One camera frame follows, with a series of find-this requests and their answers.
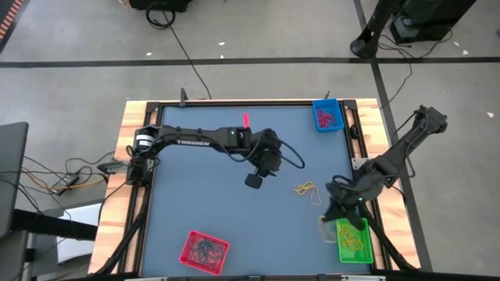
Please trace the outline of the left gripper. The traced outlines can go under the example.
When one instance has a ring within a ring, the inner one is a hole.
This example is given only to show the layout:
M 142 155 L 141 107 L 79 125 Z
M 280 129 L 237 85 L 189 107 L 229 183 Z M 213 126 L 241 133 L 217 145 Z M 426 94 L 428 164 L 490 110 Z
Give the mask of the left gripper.
M 255 167 L 255 171 L 245 178 L 248 187 L 259 189 L 263 178 L 276 175 L 281 164 L 280 146 L 276 132 L 270 128 L 251 135 L 251 151 L 245 158 Z

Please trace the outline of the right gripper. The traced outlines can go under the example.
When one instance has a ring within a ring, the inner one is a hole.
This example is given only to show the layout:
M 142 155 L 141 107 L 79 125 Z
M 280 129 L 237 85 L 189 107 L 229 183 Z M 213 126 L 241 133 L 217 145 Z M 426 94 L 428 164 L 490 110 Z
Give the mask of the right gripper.
M 356 213 L 357 206 L 363 202 L 363 196 L 355 182 L 345 176 L 333 176 L 329 183 L 329 193 L 329 207 L 323 215 L 324 220 L 347 219 L 357 230 L 364 230 L 363 220 Z

